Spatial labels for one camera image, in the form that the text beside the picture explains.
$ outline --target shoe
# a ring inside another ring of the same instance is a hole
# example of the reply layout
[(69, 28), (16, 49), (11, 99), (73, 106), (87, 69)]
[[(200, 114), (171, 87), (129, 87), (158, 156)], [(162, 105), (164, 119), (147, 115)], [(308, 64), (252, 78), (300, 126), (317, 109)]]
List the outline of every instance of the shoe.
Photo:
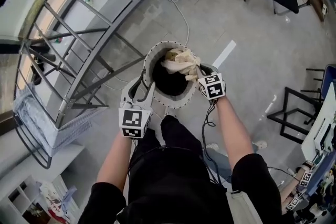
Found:
[(177, 112), (177, 109), (166, 107), (166, 110), (164, 111), (164, 117), (170, 115), (177, 119), (176, 112)]
[(224, 150), (220, 149), (218, 144), (216, 144), (216, 143), (207, 144), (206, 148), (211, 148), (212, 150), (214, 150), (214, 151), (216, 151), (216, 152), (218, 152), (218, 153), (227, 157), (227, 153)]
[(219, 146), (216, 143), (207, 144), (206, 148), (211, 148), (211, 149), (213, 149), (214, 151), (217, 151), (217, 152), (219, 151)]
[(263, 150), (264, 148), (267, 148), (267, 142), (264, 141), (264, 140), (260, 140), (256, 143), (253, 143), (253, 144), (258, 147), (258, 150)]

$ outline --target floor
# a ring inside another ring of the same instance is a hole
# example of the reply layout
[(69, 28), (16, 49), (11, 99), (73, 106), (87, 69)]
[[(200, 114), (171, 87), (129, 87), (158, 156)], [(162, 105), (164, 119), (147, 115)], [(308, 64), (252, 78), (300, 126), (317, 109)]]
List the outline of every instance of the floor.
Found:
[[(295, 90), (315, 89), (313, 78), (321, 76), (306, 72), (305, 68), (324, 68), (336, 60), (334, 39), (326, 25), (319, 22), (312, 7), (299, 14), (276, 16), (270, 0), (180, 0), (178, 6), (190, 26), (188, 47), (202, 62), (212, 64), (233, 40), (236, 47), (219, 67), (227, 85), (227, 96), (237, 114), (247, 127), (253, 141), (265, 140), (267, 148), (259, 151), (269, 166), (295, 169), (303, 162), (300, 146), (279, 136), (280, 125), (266, 119), (268, 113), (282, 107), (284, 87)], [(175, 6), (167, 0), (145, 0), (121, 27), (120, 34), (146, 54), (161, 40), (185, 43), (187, 28)], [(135, 59), (136, 55), (125, 45), (113, 40), (102, 53), (113, 67)], [(119, 75), (130, 81), (140, 75), (139, 63)], [(113, 78), (107, 84), (116, 89), (124, 83)], [(120, 91), (103, 86), (100, 96), (110, 108), (94, 119), (90, 134), (78, 142), (86, 147), (84, 152), (66, 170), (65, 181), (78, 187), (75, 200), (85, 205), (90, 186), (118, 132), (118, 107)], [(290, 104), (306, 105), (290, 99)], [(190, 103), (177, 112), (178, 119), (197, 137), (201, 138), (208, 102), (198, 92)], [(163, 116), (164, 107), (154, 103), (155, 112)], [(211, 120), (218, 122), (217, 114)], [(293, 122), (305, 118), (295, 116)], [(152, 118), (152, 127), (160, 138), (160, 119)], [(205, 130), (207, 143), (218, 143), (224, 149), (217, 127)], [(270, 171), (276, 183), (289, 180), (282, 172)]]

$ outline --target metal railing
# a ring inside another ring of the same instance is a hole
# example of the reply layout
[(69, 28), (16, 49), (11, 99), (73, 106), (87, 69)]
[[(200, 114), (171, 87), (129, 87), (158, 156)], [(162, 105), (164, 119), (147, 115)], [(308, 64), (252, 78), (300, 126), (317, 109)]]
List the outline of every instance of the metal railing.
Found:
[[(79, 114), (84, 113), (87, 109), (94, 109), (94, 108), (100, 108), (100, 107), (107, 107), (97, 96), (96, 93), (100, 89), (101, 85), (111, 78), (115, 77), (119, 73), (125, 71), (126, 69), (130, 68), (134, 64), (142, 61), (145, 58), (145, 55), (143, 55), (141, 52), (139, 52), (136, 48), (132, 46), (130, 42), (128, 42), (124, 37), (119, 35), (117, 33), (117, 30), (122, 25), (122, 23), (126, 20), (126, 18), (138, 7), (138, 5), (143, 0), (128, 0), (125, 7), (120, 10), (120, 13), (118, 16), (110, 20), (109, 18), (106, 18), (104, 15), (102, 15), (99, 11), (94, 9), (92, 6), (87, 4), (83, 0), (75, 0), (76, 2), (81, 3), (83, 6), (85, 6), (87, 9), (89, 9), (91, 12), (93, 12), (99, 19), (104, 21), (108, 27), (107, 28), (96, 28), (96, 29), (87, 29), (82, 31), (74, 31), (64, 20), (64, 18), (59, 15), (53, 8), (47, 3), (48, 0), (44, 0), (43, 6), (40, 8), (38, 15), (40, 14), (41, 10), (43, 8), (46, 8), (54, 17), (54, 20), (58, 22), (59, 25), (62, 25), (66, 30), (69, 31), (69, 33), (65, 34), (57, 34), (53, 36), (46, 36), (43, 31), (38, 27), (36, 22), (33, 23), (32, 28), (35, 27), (39, 33), (39, 36), (41, 36), (40, 39), (35, 40), (29, 40), (26, 38), (22, 42), (21, 50), (20, 50), (20, 58), (18, 63), (18, 69), (16, 74), (16, 82), (19, 78), (21, 78), (25, 84), (25, 86), (28, 88), (28, 90), (33, 95), (34, 99), (38, 102), (41, 109), (44, 113), (48, 116), (48, 118), (55, 124), (55, 127), (60, 128), (62, 127), (64, 116), (67, 113), (68, 110), (71, 109), (78, 109), (81, 110)], [(83, 34), (88, 33), (103, 33), (101, 38), (96, 42), (96, 44), (88, 44), (85, 42), (85, 40), (81, 37)], [(137, 60), (132, 61), (131, 63), (121, 67), (118, 70), (114, 70), (111, 66), (107, 64), (105, 60), (100, 56), (100, 53), (102, 52), (102, 49), (106, 46), (108, 41), (113, 37), (116, 36), (119, 38), (122, 42), (124, 42), (133, 52), (135, 52), (139, 58)], [(64, 55), (60, 55), (58, 51), (54, 48), (51, 40), (54, 40), (56, 38), (64, 38), (68, 36), (73, 36), (72, 42), (68, 45), (66, 48), (66, 51)], [(82, 59), (73, 49), (74, 44), (78, 41), (78, 44), (82, 45), (85, 50), (87, 51), (88, 55), (86, 59)], [(38, 44), (46, 44), (49, 49), (50, 53), (54, 53), (57, 59), (59, 60), (59, 63), (56, 64), (46, 58), (42, 53), (40, 53), (36, 49), (36, 45)], [(75, 57), (79, 59), (81, 62), (81, 68), (78, 72), (75, 71), (75, 69), (71, 66), (71, 62), (68, 62), (67, 57), (69, 54), (73, 54)], [(33, 65), (34, 69), (36, 70), (37, 74), (42, 79), (42, 83), (45, 83), (45, 85), (51, 90), (51, 92), (61, 101), (61, 105), (58, 111), (58, 115), (56, 119), (50, 115), (50, 113), (47, 111), (46, 107), (42, 104), (40, 101), (40, 98), (36, 96), (35, 91), (33, 91), (26, 80), (25, 76), (23, 75), (22, 71), (20, 70), (20, 62), (24, 59), (23, 55), (26, 55), (28, 59), (31, 61), (31, 64)], [(46, 63), (50, 66), (52, 66), (51, 70), (47, 71), (46, 73), (43, 73), (43, 71), (40, 69), (37, 62), (34, 60), (33, 56), (43, 63)], [(97, 61), (99, 62), (106, 70), (108, 71), (108, 74), (104, 76), (103, 78), (100, 78), (92, 69), (92, 64)], [(50, 83), (48, 80), (48, 76), (53, 72), (59, 72), (60, 75), (63, 76), (63, 78), (69, 83), (70, 88), (65, 96), (62, 96), (55, 86)], [(97, 78), (96, 82), (88, 85), (84, 82), (84, 78), (88, 72), (91, 72), (94, 74), (94, 76)], [(84, 100), (85, 103), (78, 103), (79, 100)], [(92, 104), (92, 100), (95, 99), (98, 104)], [(24, 123), (19, 118), (18, 115), (14, 115), (17, 123), (16, 131), (20, 137), (20, 139), (23, 141), (25, 146), (28, 148), (28, 150), (33, 154), (34, 158), (37, 160), (37, 162), (44, 168), (48, 169), (51, 165), (51, 156), (48, 156), (46, 154), (46, 151), (43, 149), (43, 146), (39, 141), (36, 140), (34, 135), (30, 132), (30, 130), (25, 126), (23, 128)]]

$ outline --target white tape line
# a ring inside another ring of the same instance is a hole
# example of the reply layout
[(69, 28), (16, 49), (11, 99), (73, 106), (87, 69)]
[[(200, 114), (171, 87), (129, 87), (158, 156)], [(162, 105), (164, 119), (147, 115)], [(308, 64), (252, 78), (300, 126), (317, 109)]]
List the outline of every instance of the white tape line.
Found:
[(226, 46), (226, 48), (222, 51), (222, 53), (218, 56), (218, 58), (212, 64), (214, 67), (219, 68), (221, 64), (225, 61), (225, 59), (229, 56), (229, 54), (236, 47), (236, 43), (231, 40), (231, 42)]
[(268, 108), (265, 110), (265, 113), (268, 113), (268, 111), (271, 109), (272, 105), (273, 105), (273, 102), (271, 104), (269, 104)]

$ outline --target black t-shirt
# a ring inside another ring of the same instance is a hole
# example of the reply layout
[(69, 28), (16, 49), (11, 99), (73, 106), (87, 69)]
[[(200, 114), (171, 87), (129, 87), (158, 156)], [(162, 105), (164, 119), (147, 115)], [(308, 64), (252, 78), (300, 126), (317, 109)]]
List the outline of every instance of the black t-shirt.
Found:
[[(85, 223), (233, 223), (226, 189), (211, 183), (203, 161), (181, 149), (156, 150), (134, 167), (129, 205), (109, 183), (96, 183), (79, 220)], [(247, 193), (263, 224), (280, 223), (279, 190), (258, 154), (243, 157), (232, 175), (233, 190)]]

